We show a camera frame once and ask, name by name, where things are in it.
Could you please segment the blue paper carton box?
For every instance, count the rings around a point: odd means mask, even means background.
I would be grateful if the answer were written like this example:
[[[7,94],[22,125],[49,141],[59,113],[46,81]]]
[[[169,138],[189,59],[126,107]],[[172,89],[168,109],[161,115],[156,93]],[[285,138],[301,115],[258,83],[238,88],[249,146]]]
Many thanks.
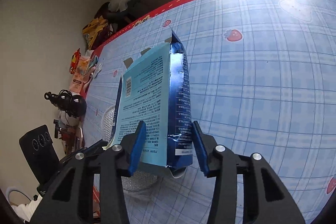
[[[141,161],[180,169],[193,162],[189,66],[185,48],[173,32],[136,59],[121,76],[111,145],[120,144],[146,124]]]

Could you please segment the pastel plastic spoons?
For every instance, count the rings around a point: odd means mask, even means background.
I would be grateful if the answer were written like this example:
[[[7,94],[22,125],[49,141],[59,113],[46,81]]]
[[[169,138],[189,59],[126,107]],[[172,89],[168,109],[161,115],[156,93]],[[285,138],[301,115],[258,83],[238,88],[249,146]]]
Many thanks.
[[[88,67],[89,76],[93,79],[96,78],[97,75],[101,72],[102,66],[102,61],[99,60],[99,57],[97,55],[94,55]]]

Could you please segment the yellow snack bags pile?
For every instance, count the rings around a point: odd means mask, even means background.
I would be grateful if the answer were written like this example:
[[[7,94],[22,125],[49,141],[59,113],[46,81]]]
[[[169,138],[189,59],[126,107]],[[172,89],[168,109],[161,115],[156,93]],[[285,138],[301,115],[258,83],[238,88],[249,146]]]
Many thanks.
[[[101,46],[113,34],[107,19],[102,16],[94,18],[82,29],[83,37],[87,44],[87,50],[95,50]]]

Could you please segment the blue plaid tablecloth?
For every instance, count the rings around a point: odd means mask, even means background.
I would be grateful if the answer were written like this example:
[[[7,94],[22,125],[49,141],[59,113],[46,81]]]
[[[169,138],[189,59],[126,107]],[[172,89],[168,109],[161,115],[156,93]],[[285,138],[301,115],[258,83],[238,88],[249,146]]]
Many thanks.
[[[124,60],[175,32],[191,118],[234,153],[262,154],[311,223],[335,193],[335,0],[174,0],[97,50],[84,139],[100,140]]]

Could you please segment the white plastic bag on chair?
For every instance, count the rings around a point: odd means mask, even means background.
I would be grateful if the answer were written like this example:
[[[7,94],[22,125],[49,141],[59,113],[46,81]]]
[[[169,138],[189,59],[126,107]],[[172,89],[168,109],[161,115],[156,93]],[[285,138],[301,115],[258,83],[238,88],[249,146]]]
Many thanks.
[[[128,2],[132,0],[110,0],[108,10],[111,12],[123,12],[128,7]]]

